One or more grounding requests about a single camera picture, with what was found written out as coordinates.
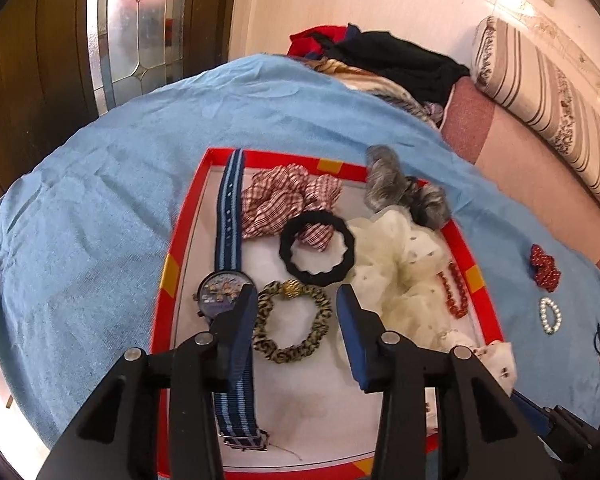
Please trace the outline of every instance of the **blue watch strap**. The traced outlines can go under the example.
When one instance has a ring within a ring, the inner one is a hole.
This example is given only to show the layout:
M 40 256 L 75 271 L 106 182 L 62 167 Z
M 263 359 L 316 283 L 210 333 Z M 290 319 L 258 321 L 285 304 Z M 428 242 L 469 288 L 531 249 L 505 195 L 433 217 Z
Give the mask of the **blue watch strap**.
M 243 173 L 244 152 L 236 150 L 224 168 L 218 193 L 215 270 L 242 270 Z M 239 449 L 266 449 L 267 434 L 256 423 L 251 347 L 235 388 L 225 394 L 214 394 L 214 409 L 225 444 Z

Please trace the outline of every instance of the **glass panel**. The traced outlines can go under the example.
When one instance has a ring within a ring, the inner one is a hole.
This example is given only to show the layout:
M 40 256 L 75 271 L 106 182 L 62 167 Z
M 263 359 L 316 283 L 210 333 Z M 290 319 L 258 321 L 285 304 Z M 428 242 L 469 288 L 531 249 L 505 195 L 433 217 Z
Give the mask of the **glass panel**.
M 116 107 L 116 99 L 113 96 L 113 81 L 111 79 L 111 63 L 109 63 L 109 39 L 107 35 L 100 36 L 100 62 L 102 66 L 102 85 L 107 108 L 111 110 Z
M 166 0 L 164 13 L 164 60 L 167 64 L 173 61 L 173 0 Z
M 145 72 L 146 68 L 142 65 L 138 65 L 138 68 L 136 68 L 136 71 L 134 72 L 134 76 L 136 76 L 138 79 L 142 79 L 142 76 Z
M 98 34 L 107 33 L 107 0 L 98 0 Z
M 182 60 L 181 59 L 174 61 L 171 71 L 173 72 L 173 80 L 174 81 L 179 81 L 180 79 L 182 79 Z
M 154 91 L 156 88 L 164 86 L 165 83 L 166 75 L 164 65 L 150 68 L 142 76 L 142 93 L 148 94 L 149 92 Z
M 89 45 L 91 82 L 94 88 L 98 88 L 102 86 L 100 48 L 98 47 L 98 0 L 87 0 L 87 42 Z
M 164 63 L 164 0 L 140 0 L 138 9 L 140 64 L 152 68 Z
M 131 75 L 138 66 L 138 4 L 136 4 L 136 0 L 108 0 L 107 24 L 109 26 L 111 77 L 113 81 L 117 81 Z
M 173 83 L 173 64 L 171 63 L 167 63 L 164 66 L 164 71 L 165 71 L 165 81 L 168 84 Z
M 173 0 L 173 24 L 171 27 L 171 59 L 182 57 L 182 28 L 184 26 L 184 0 Z
M 142 94 L 140 80 L 135 76 L 125 77 L 113 83 L 113 93 L 116 96 L 116 106 L 120 106 L 129 99 Z
M 94 91 L 96 96 L 96 106 L 98 107 L 98 115 L 104 115 L 107 113 L 107 102 L 104 97 L 104 88 L 98 88 Z

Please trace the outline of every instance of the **pearl bracelet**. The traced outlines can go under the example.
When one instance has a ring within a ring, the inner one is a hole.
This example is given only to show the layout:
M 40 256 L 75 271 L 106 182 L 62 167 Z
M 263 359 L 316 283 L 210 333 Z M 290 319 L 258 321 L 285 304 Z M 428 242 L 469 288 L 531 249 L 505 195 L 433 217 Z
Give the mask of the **pearl bracelet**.
M 555 322 L 553 326 L 549 325 L 546 318 L 547 307 L 551 307 L 551 310 L 554 312 Z M 551 298 L 542 298 L 542 300 L 540 300 L 540 321 L 542 323 L 542 330 L 544 330 L 547 335 L 555 334 L 560 329 L 560 325 L 562 324 L 562 313 L 555 304 L 555 301 Z

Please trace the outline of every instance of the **black cloth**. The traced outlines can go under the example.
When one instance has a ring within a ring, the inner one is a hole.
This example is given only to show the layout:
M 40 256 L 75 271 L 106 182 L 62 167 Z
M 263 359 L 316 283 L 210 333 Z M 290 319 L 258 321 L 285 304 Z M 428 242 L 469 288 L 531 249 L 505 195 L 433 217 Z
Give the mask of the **black cloth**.
M 324 47 L 324 56 L 357 66 L 398 83 L 416 101 L 445 106 L 451 87 L 469 69 L 453 59 L 426 50 L 388 32 L 362 32 L 350 40 L 333 43 L 315 38 Z

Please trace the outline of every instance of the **bed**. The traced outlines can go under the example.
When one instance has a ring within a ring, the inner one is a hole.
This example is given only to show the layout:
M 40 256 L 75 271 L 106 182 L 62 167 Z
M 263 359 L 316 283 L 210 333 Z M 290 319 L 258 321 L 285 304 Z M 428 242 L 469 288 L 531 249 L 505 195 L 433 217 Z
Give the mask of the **bed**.
M 547 143 L 468 76 L 455 85 L 441 131 L 459 156 L 600 269 L 598 202 Z
M 52 446 L 120 354 L 148 348 L 180 205 L 207 146 L 364 163 L 391 146 L 443 186 L 518 367 L 516 388 L 600 426 L 600 270 L 456 155 L 439 131 L 291 59 L 257 55 L 160 88 L 79 130 L 0 199 L 0 366 Z M 529 251 L 552 254 L 563 327 L 543 333 Z

